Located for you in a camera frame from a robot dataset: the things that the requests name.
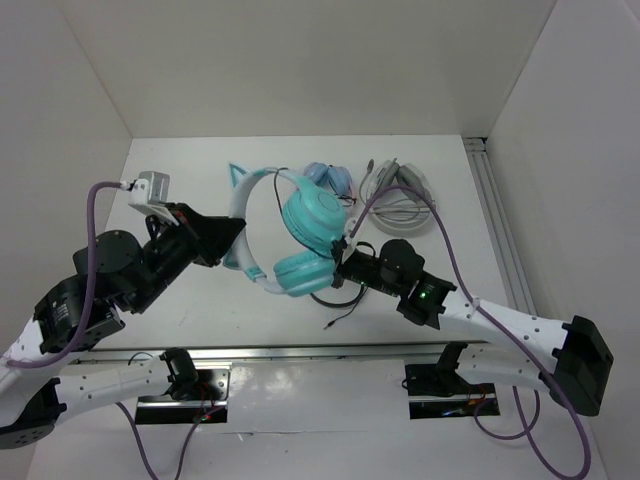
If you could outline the teal cat-ear headphones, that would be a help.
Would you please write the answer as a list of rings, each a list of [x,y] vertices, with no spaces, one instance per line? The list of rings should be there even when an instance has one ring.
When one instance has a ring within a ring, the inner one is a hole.
[[[282,177],[296,187],[280,213],[285,228],[305,251],[277,262],[273,267],[275,279],[271,281],[251,253],[247,234],[241,232],[224,256],[223,265],[230,270],[244,272],[251,282],[275,295],[300,297],[329,287],[336,269],[332,249],[343,239],[347,224],[346,211],[334,195],[309,178],[286,168],[266,167],[250,171],[231,163],[229,217],[236,220],[246,218],[254,187],[269,175]]]

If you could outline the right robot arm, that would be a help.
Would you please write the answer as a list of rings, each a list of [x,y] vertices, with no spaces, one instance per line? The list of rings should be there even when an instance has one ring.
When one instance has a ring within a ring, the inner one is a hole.
[[[398,298],[397,311],[418,326],[464,334],[437,362],[436,379],[448,392],[465,385],[502,383],[550,394],[582,416],[599,414],[614,357],[596,324],[546,319],[467,295],[424,271],[425,260],[404,239],[379,254],[334,242],[333,285],[352,281]]]

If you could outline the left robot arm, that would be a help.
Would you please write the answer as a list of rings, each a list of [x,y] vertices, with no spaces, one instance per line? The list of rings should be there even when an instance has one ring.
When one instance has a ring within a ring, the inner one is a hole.
[[[143,313],[191,264],[219,265],[244,230],[242,218],[203,216],[171,203],[174,220],[145,219],[145,245],[126,231],[106,231],[73,256],[75,275],[35,306],[1,361],[1,447],[35,443],[72,417],[141,396],[183,400],[199,374],[184,348],[98,373],[65,375],[107,337],[124,329],[121,312]]]

